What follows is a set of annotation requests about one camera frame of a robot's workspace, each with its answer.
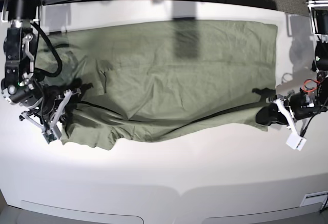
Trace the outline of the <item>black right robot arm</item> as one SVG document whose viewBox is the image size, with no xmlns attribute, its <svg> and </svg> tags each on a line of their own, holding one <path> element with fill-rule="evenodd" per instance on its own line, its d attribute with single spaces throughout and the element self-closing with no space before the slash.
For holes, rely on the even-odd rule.
<svg viewBox="0 0 328 224">
<path fill-rule="evenodd" d="M 2 95 L 12 105 L 28 110 L 20 120 L 40 119 L 42 131 L 54 130 L 58 122 L 66 125 L 72 118 L 75 101 L 81 95 L 77 78 L 80 62 L 71 52 L 57 50 L 69 44 L 52 45 L 40 28 L 40 9 L 44 0 L 4 0 L 2 22 L 10 23 L 4 40 L 5 77 Z"/>
</svg>

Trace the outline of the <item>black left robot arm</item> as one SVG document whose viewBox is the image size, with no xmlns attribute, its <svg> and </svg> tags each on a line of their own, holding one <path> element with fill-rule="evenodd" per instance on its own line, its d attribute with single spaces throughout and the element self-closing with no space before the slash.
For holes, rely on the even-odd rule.
<svg viewBox="0 0 328 224">
<path fill-rule="evenodd" d="M 256 115 L 260 125 L 288 125 L 285 115 L 279 110 L 277 101 L 282 102 L 293 121 L 327 112 L 327 0 L 306 0 L 310 14 L 311 32 L 316 41 L 311 70 L 316 79 L 308 78 L 298 91 L 291 90 L 287 95 L 276 94 L 269 98 L 268 105 Z"/>
</svg>

